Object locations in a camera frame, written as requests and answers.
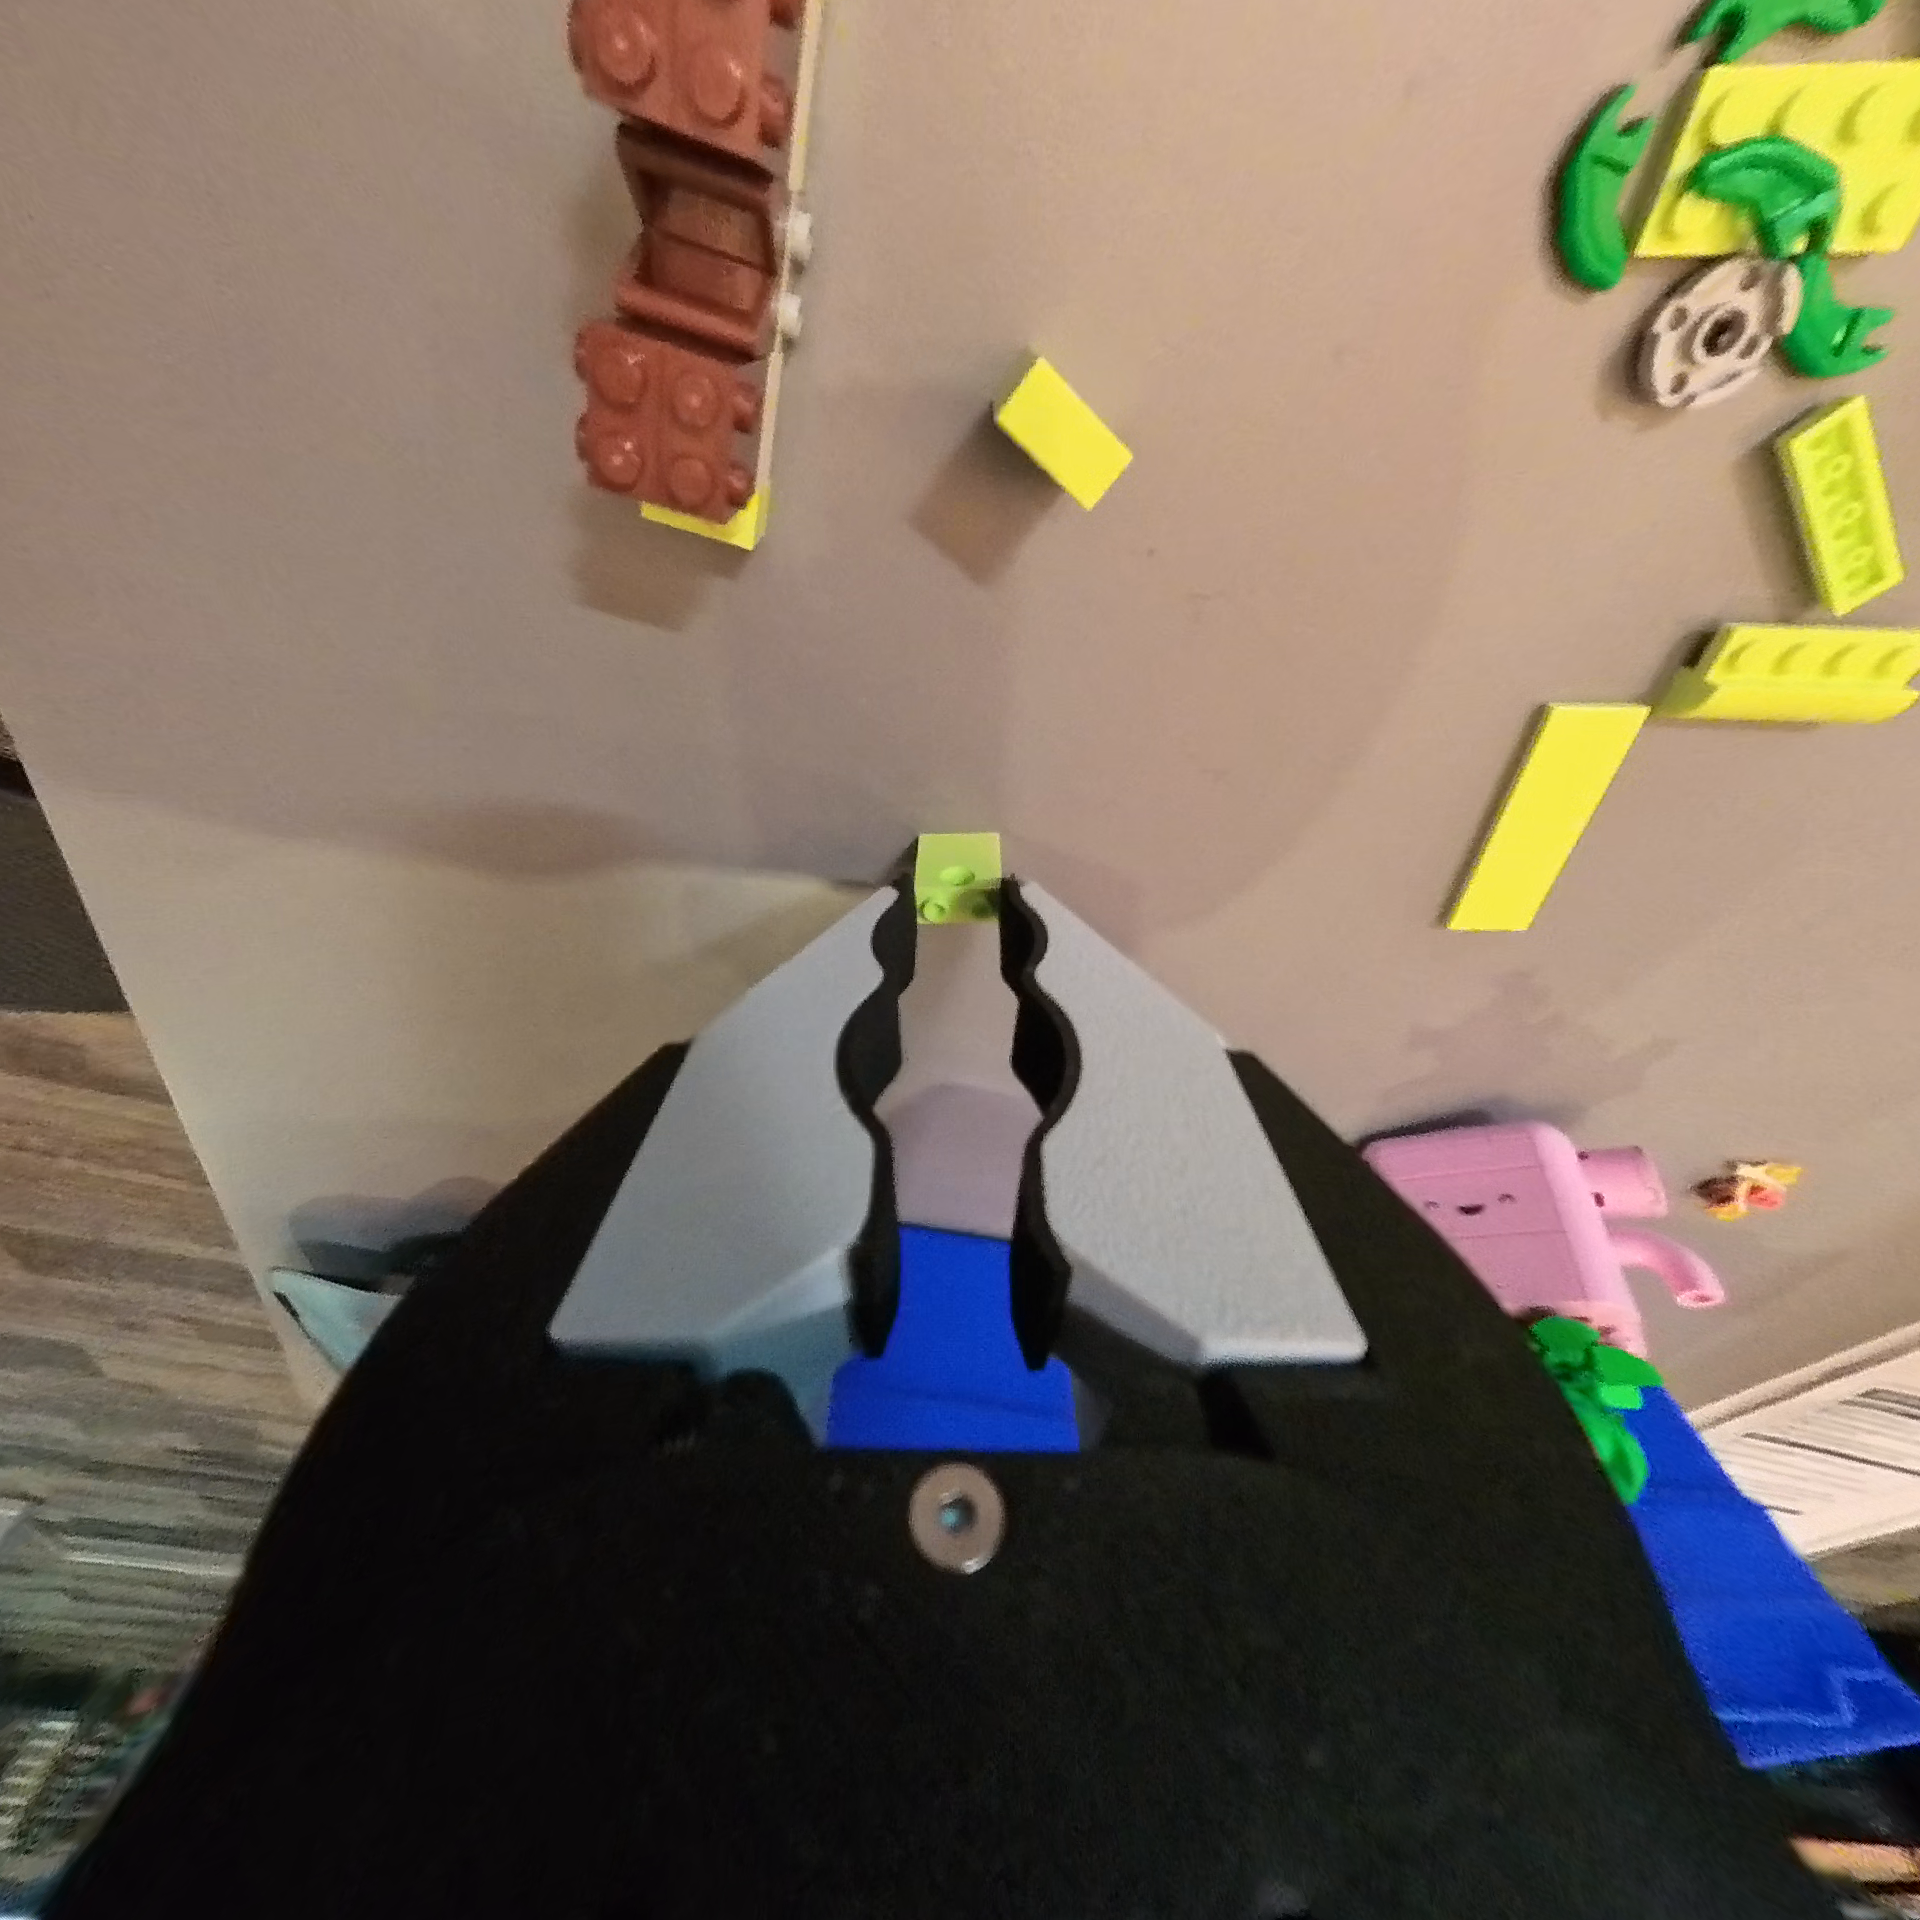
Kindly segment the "white labelled box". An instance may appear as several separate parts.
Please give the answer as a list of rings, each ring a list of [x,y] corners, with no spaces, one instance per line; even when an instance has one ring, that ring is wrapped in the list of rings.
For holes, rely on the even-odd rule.
[[[1806,1558],[1917,1522],[1917,1326],[1696,1407],[1689,1418]]]

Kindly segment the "grey round plate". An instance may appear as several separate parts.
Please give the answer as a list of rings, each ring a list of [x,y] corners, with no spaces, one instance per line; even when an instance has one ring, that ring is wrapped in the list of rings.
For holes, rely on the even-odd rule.
[[[1738,393],[1799,321],[1793,260],[1726,256],[1679,278],[1639,336],[1636,396],[1665,412]]]

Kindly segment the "blue plastic bin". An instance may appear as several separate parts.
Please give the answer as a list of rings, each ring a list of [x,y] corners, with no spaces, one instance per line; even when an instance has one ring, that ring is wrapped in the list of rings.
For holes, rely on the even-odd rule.
[[[1776,1769],[1914,1746],[1917,1698],[1745,1498],[1658,1370],[1574,1319],[1534,1314],[1527,1342],[1622,1501],[1677,1636],[1738,1762]],[[1103,1407],[1061,1360],[1023,1365],[1009,1246],[903,1229],[903,1301],[878,1357],[832,1376],[832,1449],[1076,1450]]]

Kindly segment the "scattered green leaf pieces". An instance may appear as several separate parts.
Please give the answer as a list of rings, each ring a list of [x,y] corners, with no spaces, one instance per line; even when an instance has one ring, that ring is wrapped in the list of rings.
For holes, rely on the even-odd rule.
[[[1882,5],[1690,5],[1677,44],[1701,55],[1694,74],[1716,63],[1821,63],[1762,60],[1778,39],[1836,41],[1863,32]],[[1726,256],[1636,258],[1631,246],[1664,169],[1664,120],[1633,106],[1636,88],[1620,84],[1602,95],[1569,140],[1552,183],[1552,248],[1560,272],[1585,293],[1618,285],[1640,260],[1690,260],[1696,269]],[[1774,351],[1802,378],[1855,377],[1882,354],[1889,311],[1852,303],[1836,282],[1832,236],[1840,218],[1840,174],[1823,156],[1781,135],[1762,135],[1710,150],[1686,188],[1742,212],[1756,245],[1728,256],[1793,260],[1802,278],[1799,321]]]

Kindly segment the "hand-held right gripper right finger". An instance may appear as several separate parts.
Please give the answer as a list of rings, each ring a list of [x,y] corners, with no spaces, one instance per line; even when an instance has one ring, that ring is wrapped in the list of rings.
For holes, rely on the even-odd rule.
[[[1369,1340],[1230,1045],[1064,902],[1000,887],[1022,1152],[1013,1314],[1082,1418],[1369,1399]]]

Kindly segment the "short lime flat tile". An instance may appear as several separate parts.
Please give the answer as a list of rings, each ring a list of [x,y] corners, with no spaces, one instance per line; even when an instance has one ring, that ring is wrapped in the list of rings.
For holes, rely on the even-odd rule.
[[[1543,912],[1649,719],[1646,703],[1545,703],[1460,872],[1445,930],[1520,932]]]

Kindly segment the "brown and lime brick assembly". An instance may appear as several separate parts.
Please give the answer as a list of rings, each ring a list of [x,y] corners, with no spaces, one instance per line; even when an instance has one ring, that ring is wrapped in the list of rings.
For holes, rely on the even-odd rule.
[[[814,250],[821,2],[573,2],[566,55],[614,116],[636,236],[580,324],[573,444],[649,521],[752,551]]]

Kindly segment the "lime wide studded plate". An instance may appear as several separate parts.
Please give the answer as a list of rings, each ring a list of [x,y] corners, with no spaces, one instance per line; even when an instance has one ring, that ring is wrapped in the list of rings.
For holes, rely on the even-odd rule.
[[[1694,166],[1750,136],[1786,136],[1840,174],[1838,256],[1901,250],[1917,222],[1917,62],[1716,63],[1664,120],[1664,169],[1631,246],[1636,258],[1752,248],[1750,222],[1689,189]]]

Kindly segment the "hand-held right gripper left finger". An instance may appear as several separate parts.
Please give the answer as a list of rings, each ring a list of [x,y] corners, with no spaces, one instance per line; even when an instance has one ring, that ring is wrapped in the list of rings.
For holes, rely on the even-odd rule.
[[[559,1351],[768,1373],[826,1423],[837,1373],[878,1354],[897,1312],[878,1104],[916,941],[909,887],[885,885],[684,1048],[548,1320]]]

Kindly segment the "pink toy pot with plant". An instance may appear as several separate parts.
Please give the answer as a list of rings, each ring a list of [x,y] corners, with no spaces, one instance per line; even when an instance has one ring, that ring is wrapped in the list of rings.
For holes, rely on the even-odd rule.
[[[1685,1309],[1726,1301],[1701,1255],[1649,1228],[1669,1212],[1652,1158],[1636,1144],[1574,1144],[1541,1119],[1381,1135],[1362,1157],[1521,1320],[1604,1478],[1636,1503],[1648,1455],[1626,1414],[1664,1378],[1626,1272],[1649,1272]]]

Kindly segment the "small lime toy brick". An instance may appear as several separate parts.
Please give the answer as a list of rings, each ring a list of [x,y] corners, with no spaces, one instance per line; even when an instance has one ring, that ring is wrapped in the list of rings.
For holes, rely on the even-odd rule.
[[[1000,895],[1000,836],[921,831],[911,853],[911,892],[921,926],[994,921]]]
[[[994,397],[991,424],[1085,511],[1133,462],[1127,441],[1040,351],[1031,351]]]

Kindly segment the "black office chair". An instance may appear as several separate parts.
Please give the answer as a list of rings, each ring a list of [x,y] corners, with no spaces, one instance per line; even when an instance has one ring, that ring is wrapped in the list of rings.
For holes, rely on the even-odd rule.
[[[127,1010],[28,770],[10,751],[1,754],[1,1010]]]

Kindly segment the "lime narrow studded plate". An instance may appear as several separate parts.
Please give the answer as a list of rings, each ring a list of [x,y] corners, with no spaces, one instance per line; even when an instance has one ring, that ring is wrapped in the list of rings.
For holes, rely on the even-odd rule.
[[[1906,565],[1865,396],[1816,407],[1770,441],[1820,606],[1846,616],[1903,583]]]

